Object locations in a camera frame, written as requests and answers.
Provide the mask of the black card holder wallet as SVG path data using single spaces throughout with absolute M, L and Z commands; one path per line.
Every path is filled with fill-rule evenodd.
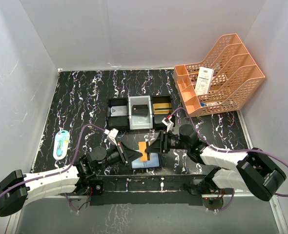
M 141 161 L 140 158 L 131 162 L 130 169 L 140 170 L 149 168 L 159 168 L 161 166 L 159 155 L 156 153 L 150 154 L 150 160 Z

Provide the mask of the gold credit card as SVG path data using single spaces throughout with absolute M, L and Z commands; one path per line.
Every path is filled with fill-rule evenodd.
M 140 161 L 146 162 L 150 160 L 150 154 L 146 152 L 147 147 L 149 146 L 148 141 L 139 142 L 139 152 L 142 154 L 140 157 Z
M 154 103 L 153 104 L 153 113 L 155 115 L 168 114 L 171 112 L 172 112 L 172 104 L 169 102 Z

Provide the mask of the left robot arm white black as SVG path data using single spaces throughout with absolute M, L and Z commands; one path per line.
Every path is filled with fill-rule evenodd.
M 96 147 L 83 155 L 73 165 L 42 173 L 11 172 L 0 182 L 0 217 L 10 216 L 25 205 L 48 196 L 77 193 L 82 195 L 92 190 L 92 180 L 97 172 L 116 163 L 129 165 L 143 156 L 142 150 L 133 150 L 122 142 L 111 152 Z

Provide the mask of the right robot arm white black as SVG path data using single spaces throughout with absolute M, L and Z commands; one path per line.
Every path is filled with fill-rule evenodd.
M 261 151 L 219 152 L 200 140 L 188 124 L 180 126 L 177 135 L 161 130 L 145 151 L 166 154 L 171 149 L 186 150 L 193 162 L 213 166 L 200 182 L 182 185 L 182 189 L 191 194 L 215 194 L 221 189 L 239 189 L 251 192 L 262 201 L 269 201 L 287 178 L 283 170 Z

